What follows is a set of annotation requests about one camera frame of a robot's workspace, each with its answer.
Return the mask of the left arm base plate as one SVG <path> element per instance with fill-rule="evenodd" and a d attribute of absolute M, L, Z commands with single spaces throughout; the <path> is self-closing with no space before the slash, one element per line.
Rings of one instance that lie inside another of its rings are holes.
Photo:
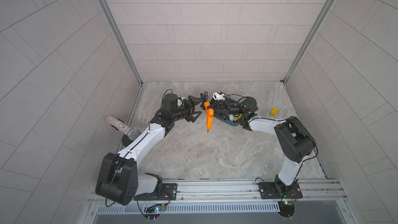
<path fill-rule="evenodd" d="M 154 192 L 136 195 L 135 201 L 169 201 L 176 200 L 178 184 L 156 186 Z"/>

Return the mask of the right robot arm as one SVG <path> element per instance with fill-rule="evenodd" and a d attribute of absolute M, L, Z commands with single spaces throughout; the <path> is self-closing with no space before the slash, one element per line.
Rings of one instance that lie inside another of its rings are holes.
<path fill-rule="evenodd" d="M 205 103 L 204 109 L 219 119 L 237 122 L 245 130 L 260 131 L 278 138 L 285 155 L 282 168 L 275 177 L 275 188 L 280 195 L 286 194 L 297 182 L 303 162 L 314 158 L 310 155 L 317 148 L 316 142 L 295 116 L 283 120 L 258 117 L 257 102 L 252 97 L 245 97 L 242 102 L 211 100 Z"/>

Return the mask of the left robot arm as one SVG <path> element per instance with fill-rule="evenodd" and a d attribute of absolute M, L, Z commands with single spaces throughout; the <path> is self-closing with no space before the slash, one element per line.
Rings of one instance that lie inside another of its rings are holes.
<path fill-rule="evenodd" d="M 181 119 L 195 122 L 201 112 L 195 111 L 197 105 L 203 106 L 207 95 L 200 97 L 178 97 L 176 94 L 166 94 L 160 109 L 149 121 L 142 134 L 113 116 L 106 121 L 130 140 L 123 150 L 108 153 L 101 164 L 96 183 L 95 193 L 123 206 L 132 200 L 157 200 L 163 194 L 162 177 L 146 173 L 138 174 L 138 166 L 144 157 L 159 141 L 164 139 L 175 122 Z"/>

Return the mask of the orange hot glue gun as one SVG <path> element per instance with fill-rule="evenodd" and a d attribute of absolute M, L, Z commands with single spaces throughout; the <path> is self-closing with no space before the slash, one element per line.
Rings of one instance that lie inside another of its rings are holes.
<path fill-rule="evenodd" d="M 206 130 L 207 133 L 210 131 L 212 127 L 212 122 L 214 118 L 214 110 L 211 107 L 211 103 L 208 101 L 208 92 L 205 91 L 204 93 L 201 93 L 200 95 L 202 103 L 201 103 L 201 108 L 206 112 Z"/>

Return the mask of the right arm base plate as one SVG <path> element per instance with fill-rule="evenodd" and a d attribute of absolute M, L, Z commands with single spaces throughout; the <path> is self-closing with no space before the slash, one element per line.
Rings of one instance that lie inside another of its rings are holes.
<path fill-rule="evenodd" d="M 259 191 L 261 199 L 301 199 L 303 198 L 301 188 L 298 181 L 295 181 L 290 186 L 285 186 L 283 183 L 275 182 L 259 182 Z"/>

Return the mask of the yellow hot glue gun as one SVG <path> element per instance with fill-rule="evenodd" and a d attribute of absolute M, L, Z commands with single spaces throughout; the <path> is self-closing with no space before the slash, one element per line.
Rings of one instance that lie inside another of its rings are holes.
<path fill-rule="evenodd" d="M 234 116 L 235 121 L 238 121 L 238 119 L 241 119 L 242 116 L 243 116 L 243 114 L 239 114 L 239 115 Z"/>

